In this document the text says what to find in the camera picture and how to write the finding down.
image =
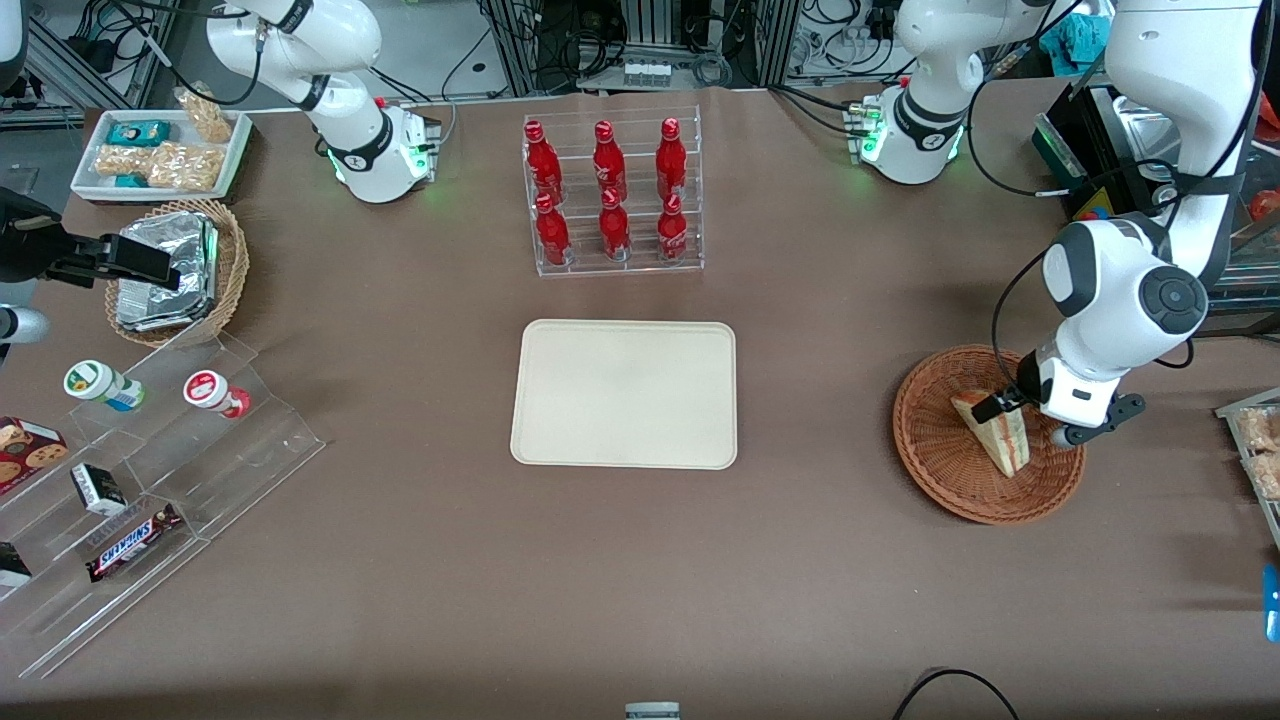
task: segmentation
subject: green led light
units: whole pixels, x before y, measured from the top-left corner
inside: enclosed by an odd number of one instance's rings
[[[342,165],[338,164],[338,159],[333,156],[332,151],[329,151],[328,155],[329,161],[333,163],[333,173],[338,176],[338,182],[347,184],[347,178],[342,177]]]
[[[947,163],[955,160],[956,155],[960,154],[960,136],[963,135],[964,135],[964,126],[960,126],[960,128],[956,129],[956,140],[955,142],[951,143],[951,152],[947,152]]]
[[[864,163],[874,163],[876,159],[879,158],[879,147],[881,147],[879,141],[882,131],[883,126],[881,127],[881,129],[877,129],[876,132],[868,135],[867,140],[863,141],[861,155]]]

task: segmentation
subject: clear acrylic display stand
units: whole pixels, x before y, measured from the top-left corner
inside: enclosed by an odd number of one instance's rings
[[[680,120],[680,140],[685,143],[686,181],[684,213],[689,224],[687,249],[678,263],[664,263],[658,255],[658,218],[662,201],[658,197],[658,143],[662,141],[662,120]],[[524,143],[525,192],[529,201],[529,228],[534,238],[534,261],[541,277],[600,275],[635,272],[701,270],[705,265],[705,234],[703,228],[703,122],[698,105],[658,108],[648,110],[600,110],[591,113],[549,113],[525,115],[525,120],[539,120],[547,140],[559,155],[564,176],[564,202],[561,213],[568,223],[573,261],[553,265],[543,256],[538,242],[538,210],[534,199],[532,170],[529,168],[529,142]],[[627,200],[622,206],[631,223],[631,256],[614,263],[604,254],[600,237],[600,187],[595,179],[595,123],[613,123],[613,136],[626,160]]]
[[[225,333],[189,328],[124,372],[146,387],[137,410],[81,404],[69,428],[58,428],[68,442],[79,438],[79,448],[0,498],[0,539],[32,573],[19,588],[0,587],[3,657],[14,673],[44,678],[56,670],[324,448],[266,388],[250,365],[255,356]],[[228,420],[187,404],[182,386],[201,369],[248,391],[250,411]],[[79,462],[109,470],[129,506],[113,518],[87,512],[70,478]],[[90,583],[84,564],[168,503],[184,523]]]

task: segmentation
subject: wicker basket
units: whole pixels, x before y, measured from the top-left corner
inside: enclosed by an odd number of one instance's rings
[[[154,218],[183,210],[204,213],[218,225],[218,299],[215,300],[216,305],[214,305],[214,309],[201,320],[202,324],[216,333],[230,322],[232,315],[236,313],[236,306],[239,305],[241,292],[244,290],[244,277],[248,275],[248,246],[244,243],[244,233],[241,231],[239,223],[236,222],[236,215],[232,215],[230,210],[216,200],[178,200],[166,202],[147,213],[146,217]],[[189,327],[180,325],[142,333],[129,332],[122,328],[115,320],[115,302],[119,295],[120,283],[116,281],[108,282],[106,322],[125,340],[132,340],[148,347],[160,347],[173,338],[173,336]]]
[[[1018,356],[1004,352],[1014,368]],[[1023,407],[1030,462],[1012,478],[996,468],[951,405],[965,389],[1007,386],[996,355],[984,345],[952,347],[927,357],[902,380],[893,400],[893,442],[906,471],[947,510],[989,525],[1038,520],[1057,510],[1080,484],[1084,447],[1051,441],[1057,421]]]

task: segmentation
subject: brown table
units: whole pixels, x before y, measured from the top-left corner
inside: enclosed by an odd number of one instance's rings
[[[979,152],[1009,182],[1048,182],[1027,137],[1059,87],[984,95]],[[895,186],[765,92],[538,108],[691,99],[708,268],[635,279],[534,273],[518,159],[532,104],[463,108],[444,178],[387,206],[334,182],[303,117],[256,118],[234,206],[252,269],[229,329],[333,443],[50,680],[0,684],[23,703],[0,715],[618,719],[669,698],[690,720],[888,717],[922,671],[952,665],[1024,717],[1274,716],[1258,578],[1275,551],[1211,409],[1280,384],[1276,348],[1211,341],[1188,370],[1134,372],[1149,411],[1089,446],[1065,507],[1012,529],[961,521],[901,469],[890,404],[918,360],[986,341],[1061,210],[966,156]],[[72,201],[67,225],[140,213]],[[70,363],[143,354],[108,329],[101,291],[46,284],[37,305],[55,332],[0,372],[6,411],[56,418]],[[516,361],[536,318],[728,323],[737,462],[518,465]],[[1027,350],[1056,322],[1032,277],[1006,342]],[[1001,712],[947,679],[910,716]]]

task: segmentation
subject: small bottle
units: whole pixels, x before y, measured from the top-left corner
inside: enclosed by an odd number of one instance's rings
[[[543,256],[552,265],[568,265],[573,261],[573,246],[568,241],[568,223],[556,209],[550,193],[539,192],[534,201],[538,208],[538,240],[543,243]]]
[[[547,141],[543,123],[525,123],[525,140],[529,141],[529,168],[534,172],[534,186],[538,192],[550,195],[552,201],[559,205],[564,201],[564,174],[559,168],[559,155]]]
[[[625,263],[631,258],[631,223],[627,211],[622,209],[618,191],[605,190],[600,193],[600,236],[604,237],[604,254],[614,263]]]
[[[120,413],[142,405],[147,396],[142,383],[125,378],[97,360],[81,360],[72,365],[63,378],[63,389],[77,400],[101,402]]]
[[[658,145],[658,199],[666,201],[672,192],[685,195],[685,143],[680,141],[680,120],[662,122],[662,142]]]
[[[600,192],[617,190],[618,201],[627,201],[627,169],[622,159],[622,149],[613,140],[613,123],[600,120],[595,123],[595,179],[600,183]]]
[[[676,263],[685,255],[685,231],[689,224],[680,211],[680,196],[668,195],[658,218],[658,259]]]
[[[187,378],[187,384],[182,387],[182,396],[196,407],[219,413],[228,420],[234,420],[248,413],[253,404],[244,388],[228,383],[227,378],[212,370],[200,370]]]

